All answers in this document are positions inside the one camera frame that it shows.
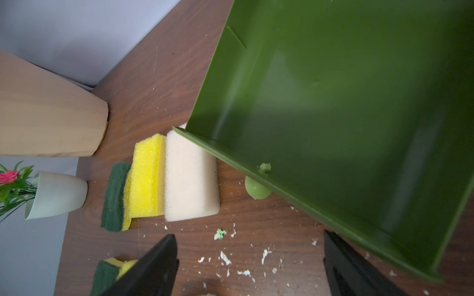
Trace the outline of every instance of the yellow sponge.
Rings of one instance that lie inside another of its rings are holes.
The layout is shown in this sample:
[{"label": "yellow sponge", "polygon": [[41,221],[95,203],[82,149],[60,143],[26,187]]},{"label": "yellow sponge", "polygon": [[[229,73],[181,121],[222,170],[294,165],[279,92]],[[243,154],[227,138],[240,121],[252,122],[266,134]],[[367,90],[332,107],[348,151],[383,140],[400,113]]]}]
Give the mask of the yellow sponge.
[{"label": "yellow sponge", "polygon": [[166,137],[156,134],[135,144],[124,195],[132,218],[164,214]]},{"label": "yellow sponge", "polygon": [[118,272],[117,279],[121,278],[137,261],[138,259],[123,262],[122,267]]}]

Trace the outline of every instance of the crumb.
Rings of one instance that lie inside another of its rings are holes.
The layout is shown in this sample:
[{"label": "crumb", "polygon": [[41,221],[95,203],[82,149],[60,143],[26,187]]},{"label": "crumb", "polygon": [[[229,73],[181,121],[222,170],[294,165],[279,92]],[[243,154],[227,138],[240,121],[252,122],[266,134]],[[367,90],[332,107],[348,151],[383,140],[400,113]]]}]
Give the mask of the crumb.
[{"label": "crumb", "polygon": [[266,256],[267,256],[268,254],[270,254],[270,253],[271,253],[271,251],[269,251],[269,250],[267,250],[267,249],[264,250],[263,257],[262,257],[262,265],[263,265],[264,262],[265,262]]},{"label": "crumb", "polygon": [[244,270],[244,271],[237,271],[237,274],[238,275],[244,275],[244,276],[249,276],[249,277],[252,277],[250,275],[250,271],[247,269],[247,270]]},{"label": "crumb", "polygon": [[214,240],[221,240],[225,234],[227,234],[227,231],[218,228],[216,234],[214,235]]},{"label": "crumb", "polygon": [[230,263],[230,260],[227,258],[227,256],[224,254],[223,251],[220,251],[220,257],[222,258],[222,260],[224,260],[224,262],[226,263],[226,265],[229,265]]},{"label": "crumb", "polygon": [[269,163],[262,163],[258,166],[258,172],[262,174],[268,174],[272,170],[272,165]]}]

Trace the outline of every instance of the wood grain surface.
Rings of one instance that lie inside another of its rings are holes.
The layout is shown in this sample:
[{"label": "wood grain surface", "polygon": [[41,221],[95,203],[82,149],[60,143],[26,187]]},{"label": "wood grain surface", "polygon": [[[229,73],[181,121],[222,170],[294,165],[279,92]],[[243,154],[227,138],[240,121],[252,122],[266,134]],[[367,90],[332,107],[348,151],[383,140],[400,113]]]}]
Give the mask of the wood grain surface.
[{"label": "wood grain surface", "polygon": [[[218,215],[170,223],[163,216],[133,219],[122,233],[100,228],[112,165],[131,162],[136,142],[187,121],[231,4],[182,0],[94,90],[109,104],[109,127],[99,150],[79,160],[77,175],[88,181],[89,192],[84,206],[69,214],[55,295],[88,295],[99,260],[140,258],[167,233],[178,241],[175,296],[330,295],[322,263],[325,226],[275,195],[253,200],[244,175],[221,161]],[[218,228],[228,232],[221,241],[213,240]],[[443,285],[405,275],[374,256],[368,260],[413,296],[424,290],[474,295],[473,238],[471,199],[439,267]],[[271,253],[262,264],[264,249]],[[219,259],[221,251],[229,266]],[[246,269],[251,276],[238,275]],[[390,277],[391,270],[397,276]]]}]

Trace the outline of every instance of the beige foam sponge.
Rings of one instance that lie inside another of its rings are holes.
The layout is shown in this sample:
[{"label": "beige foam sponge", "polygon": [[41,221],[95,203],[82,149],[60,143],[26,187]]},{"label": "beige foam sponge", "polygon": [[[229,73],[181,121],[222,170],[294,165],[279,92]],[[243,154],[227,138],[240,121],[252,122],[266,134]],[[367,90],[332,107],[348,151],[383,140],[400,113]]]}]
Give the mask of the beige foam sponge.
[{"label": "beige foam sponge", "polygon": [[165,159],[165,219],[179,221],[217,214],[216,158],[172,130],[166,135]]}]

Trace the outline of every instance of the green knob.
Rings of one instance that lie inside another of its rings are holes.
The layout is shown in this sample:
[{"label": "green knob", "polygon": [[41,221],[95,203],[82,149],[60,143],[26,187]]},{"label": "green knob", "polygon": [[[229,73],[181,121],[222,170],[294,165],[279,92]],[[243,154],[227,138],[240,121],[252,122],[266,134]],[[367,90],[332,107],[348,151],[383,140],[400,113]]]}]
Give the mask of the green knob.
[{"label": "green knob", "polygon": [[247,193],[255,199],[267,198],[271,193],[267,187],[264,187],[249,176],[245,177],[245,190],[247,190]]}]

